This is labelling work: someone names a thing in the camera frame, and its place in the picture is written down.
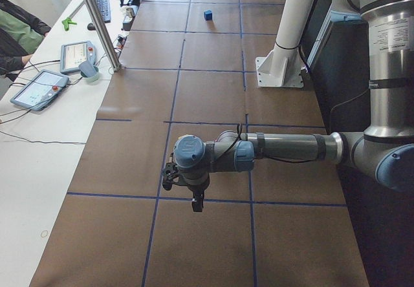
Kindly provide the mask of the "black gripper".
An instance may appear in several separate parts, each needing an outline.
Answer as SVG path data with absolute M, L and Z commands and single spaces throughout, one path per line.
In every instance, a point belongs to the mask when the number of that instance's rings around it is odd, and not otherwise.
M 187 188 L 192 192 L 191 206 L 194 212 L 203 211 L 204 192 L 208 188 L 208 184 L 201 185 L 187 185 Z

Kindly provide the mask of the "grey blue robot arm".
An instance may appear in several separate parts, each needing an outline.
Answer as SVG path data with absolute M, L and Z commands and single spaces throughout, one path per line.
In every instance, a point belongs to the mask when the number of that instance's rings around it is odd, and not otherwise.
M 320 134 L 225 131 L 213 142 L 181 136 L 162 185 L 187 187 L 203 209 L 210 174 L 250 171 L 258 159 L 330 160 L 395 191 L 413 191 L 413 0 L 332 0 L 331 20 L 368 24 L 371 121 L 362 132 Z

